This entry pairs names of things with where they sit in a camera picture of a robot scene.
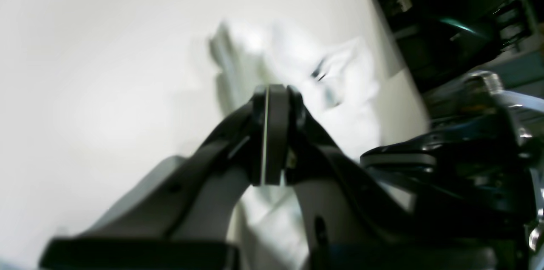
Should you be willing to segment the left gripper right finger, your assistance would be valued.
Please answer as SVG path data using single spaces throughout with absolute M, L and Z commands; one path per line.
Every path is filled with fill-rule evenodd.
M 270 85 L 264 183 L 301 206 L 312 270 L 494 270 L 491 247 L 447 240 L 414 222 L 311 117 L 293 87 Z

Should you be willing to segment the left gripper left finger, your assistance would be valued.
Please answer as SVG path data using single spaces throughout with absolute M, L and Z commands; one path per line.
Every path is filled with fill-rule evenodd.
M 268 89 L 259 87 L 184 162 L 128 210 L 97 229 L 54 238 L 44 270 L 239 270 L 226 240 L 233 208 L 262 177 Z

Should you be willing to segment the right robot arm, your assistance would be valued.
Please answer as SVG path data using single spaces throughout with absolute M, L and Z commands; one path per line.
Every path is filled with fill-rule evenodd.
M 518 111 L 543 98 L 506 90 L 491 71 L 462 79 L 460 113 L 429 133 L 360 156 L 375 179 L 413 195 L 423 233 L 494 244 L 500 269 L 543 268 L 543 140 Z

